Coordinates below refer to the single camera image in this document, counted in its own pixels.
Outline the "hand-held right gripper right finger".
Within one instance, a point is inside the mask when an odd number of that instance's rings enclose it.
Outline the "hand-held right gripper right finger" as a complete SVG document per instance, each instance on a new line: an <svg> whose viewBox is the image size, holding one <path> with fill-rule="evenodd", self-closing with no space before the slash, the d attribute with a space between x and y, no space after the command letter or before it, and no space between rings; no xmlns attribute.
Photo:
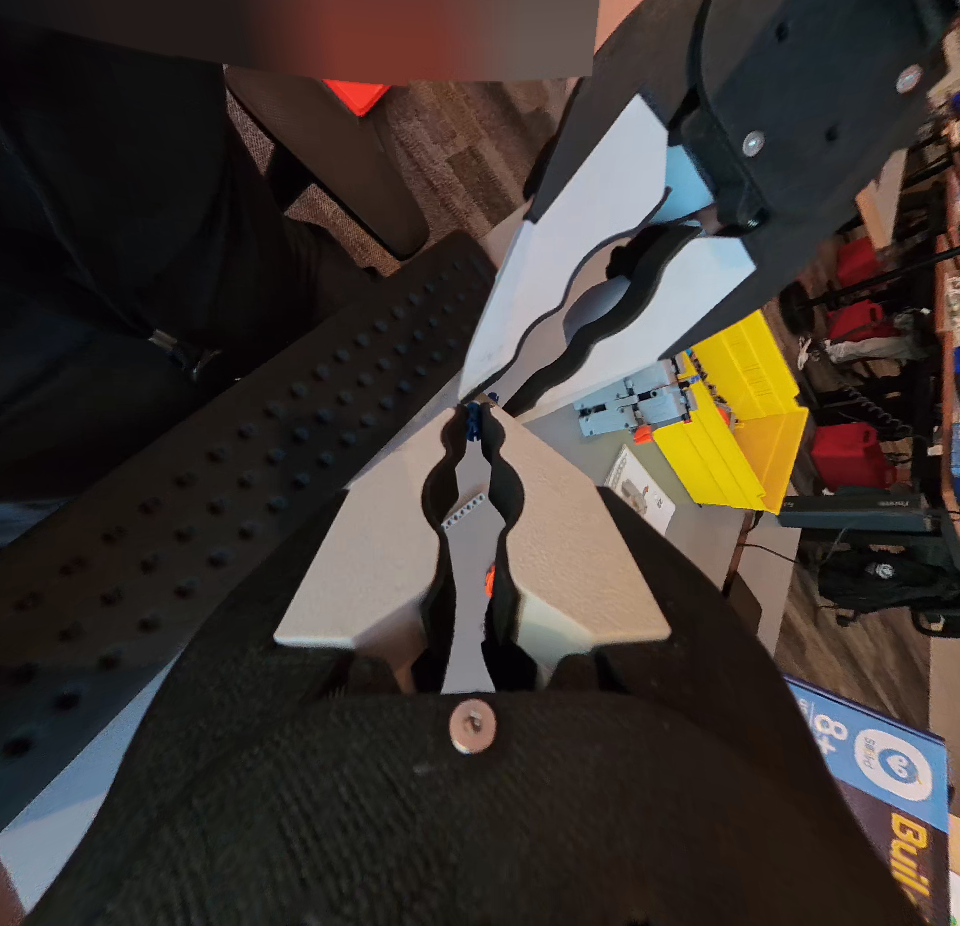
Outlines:
<svg viewBox="0 0 960 926"><path fill-rule="evenodd" d="M672 630L595 483L497 404L478 406L503 519L482 653L495 688L536 688L570 656Z"/></svg>

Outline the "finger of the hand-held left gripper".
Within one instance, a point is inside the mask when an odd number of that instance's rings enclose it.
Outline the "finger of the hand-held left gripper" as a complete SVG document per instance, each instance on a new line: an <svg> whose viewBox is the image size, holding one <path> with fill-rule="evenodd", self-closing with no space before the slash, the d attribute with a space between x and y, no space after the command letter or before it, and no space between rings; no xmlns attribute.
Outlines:
<svg viewBox="0 0 960 926"><path fill-rule="evenodd" d="M587 260L635 232L661 205L667 148L665 125L636 94L543 215L529 209L466 354L461 402L511 368L536 327L564 308Z"/></svg>
<svg viewBox="0 0 960 926"><path fill-rule="evenodd" d="M737 238L690 223L646 226L612 249L606 279L564 311L563 351L513 393L509 415L549 415L696 344L686 335L754 271Z"/></svg>

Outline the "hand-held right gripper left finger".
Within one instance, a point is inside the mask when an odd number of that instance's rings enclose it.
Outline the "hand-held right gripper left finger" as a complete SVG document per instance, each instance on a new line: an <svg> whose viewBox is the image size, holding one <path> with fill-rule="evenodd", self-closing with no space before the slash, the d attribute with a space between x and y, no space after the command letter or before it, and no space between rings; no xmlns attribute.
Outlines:
<svg viewBox="0 0 960 926"><path fill-rule="evenodd" d="M356 479L274 642L383 660L415 688L442 688L456 612L443 524L459 502L459 464L454 407Z"/></svg>

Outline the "open white instruction booklet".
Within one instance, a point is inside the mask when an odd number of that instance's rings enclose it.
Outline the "open white instruction booklet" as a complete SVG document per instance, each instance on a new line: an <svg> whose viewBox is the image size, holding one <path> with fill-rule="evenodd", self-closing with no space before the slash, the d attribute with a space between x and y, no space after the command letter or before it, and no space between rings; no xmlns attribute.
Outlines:
<svg viewBox="0 0 960 926"><path fill-rule="evenodd" d="M676 504L627 445L620 448L604 486L661 536L666 536L676 513Z"/></svg>

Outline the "long grey holed beam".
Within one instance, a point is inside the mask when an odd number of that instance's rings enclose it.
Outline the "long grey holed beam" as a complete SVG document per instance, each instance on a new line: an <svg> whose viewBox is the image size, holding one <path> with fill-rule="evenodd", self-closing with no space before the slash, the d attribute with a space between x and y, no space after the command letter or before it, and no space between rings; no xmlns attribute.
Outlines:
<svg viewBox="0 0 960 926"><path fill-rule="evenodd" d="M442 530L444 532L448 532L468 515L481 507L487 499L487 493L482 491L471 497L469 500L461 504L458 508L446 516L441 523Z"/></svg>

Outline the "grey motor block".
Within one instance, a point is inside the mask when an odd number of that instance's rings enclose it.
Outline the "grey motor block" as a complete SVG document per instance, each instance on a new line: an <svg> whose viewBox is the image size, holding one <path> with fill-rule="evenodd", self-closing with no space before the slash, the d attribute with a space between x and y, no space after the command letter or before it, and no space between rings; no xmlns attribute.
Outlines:
<svg viewBox="0 0 960 926"><path fill-rule="evenodd" d="M581 434L632 433L644 425L656 433L690 423L698 408L691 383L681 378L675 359L662 359L575 403Z"/></svg>

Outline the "black studded board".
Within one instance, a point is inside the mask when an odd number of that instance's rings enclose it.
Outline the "black studded board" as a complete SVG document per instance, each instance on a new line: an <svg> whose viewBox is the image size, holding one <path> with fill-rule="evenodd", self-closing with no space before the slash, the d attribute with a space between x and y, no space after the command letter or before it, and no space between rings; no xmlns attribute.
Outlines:
<svg viewBox="0 0 960 926"><path fill-rule="evenodd" d="M446 236L2 551L2 827L456 376L496 276Z"/></svg>

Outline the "yellow parts bin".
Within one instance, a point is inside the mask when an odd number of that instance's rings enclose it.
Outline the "yellow parts bin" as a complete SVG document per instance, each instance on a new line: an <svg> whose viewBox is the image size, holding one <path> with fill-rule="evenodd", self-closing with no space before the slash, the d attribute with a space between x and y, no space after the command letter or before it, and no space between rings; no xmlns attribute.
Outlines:
<svg viewBox="0 0 960 926"><path fill-rule="evenodd" d="M687 415L653 440L698 505L778 514L810 412L760 311L673 360Z"/></svg>

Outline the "black portable device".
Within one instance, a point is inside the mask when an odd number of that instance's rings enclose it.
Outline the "black portable device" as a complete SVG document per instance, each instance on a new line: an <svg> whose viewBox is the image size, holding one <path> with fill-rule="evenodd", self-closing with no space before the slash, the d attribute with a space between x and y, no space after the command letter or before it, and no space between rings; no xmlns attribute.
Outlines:
<svg viewBox="0 0 960 926"><path fill-rule="evenodd" d="M851 487L835 495L784 499L777 514L785 528L814 531L931 534L939 530L939 516L925 497Z"/></svg>

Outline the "black backpack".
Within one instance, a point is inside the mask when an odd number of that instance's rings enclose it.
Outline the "black backpack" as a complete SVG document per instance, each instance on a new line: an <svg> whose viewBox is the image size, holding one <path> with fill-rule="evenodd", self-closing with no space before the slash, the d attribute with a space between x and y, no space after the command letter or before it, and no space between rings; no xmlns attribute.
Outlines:
<svg viewBox="0 0 960 926"><path fill-rule="evenodd" d="M836 551L822 561L817 584L821 599L846 613L846 618L837 618L840 626L885 610L902 609L920 634L959 638L958 572L918 559L911 550Z"/></svg>

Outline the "robot kit box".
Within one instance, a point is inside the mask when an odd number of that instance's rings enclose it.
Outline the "robot kit box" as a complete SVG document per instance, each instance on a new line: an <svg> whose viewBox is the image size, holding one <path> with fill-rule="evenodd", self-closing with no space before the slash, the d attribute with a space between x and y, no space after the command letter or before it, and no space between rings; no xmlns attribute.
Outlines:
<svg viewBox="0 0 960 926"><path fill-rule="evenodd" d="M926 924L954 924L944 741L808 682L790 676L785 681L894 882Z"/></svg>

